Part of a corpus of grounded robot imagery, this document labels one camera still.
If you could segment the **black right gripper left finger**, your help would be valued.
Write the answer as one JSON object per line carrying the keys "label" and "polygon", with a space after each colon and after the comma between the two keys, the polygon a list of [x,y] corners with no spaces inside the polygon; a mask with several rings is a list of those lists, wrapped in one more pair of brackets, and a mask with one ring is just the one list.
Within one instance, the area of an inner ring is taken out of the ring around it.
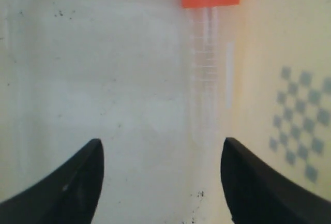
{"label": "black right gripper left finger", "polygon": [[103,178],[103,145],[92,139],[44,179],[1,202],[1,223],[92,223]]}

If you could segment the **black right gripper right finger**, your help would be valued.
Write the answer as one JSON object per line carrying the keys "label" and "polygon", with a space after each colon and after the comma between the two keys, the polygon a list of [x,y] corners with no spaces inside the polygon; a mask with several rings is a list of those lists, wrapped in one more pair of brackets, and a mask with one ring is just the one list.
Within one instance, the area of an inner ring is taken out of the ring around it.
{"label": "black right gripper right finger", "polygon": [[300,187],[235,138],[226,138],[220,163],[234,223],[330,223],[330,201]]}

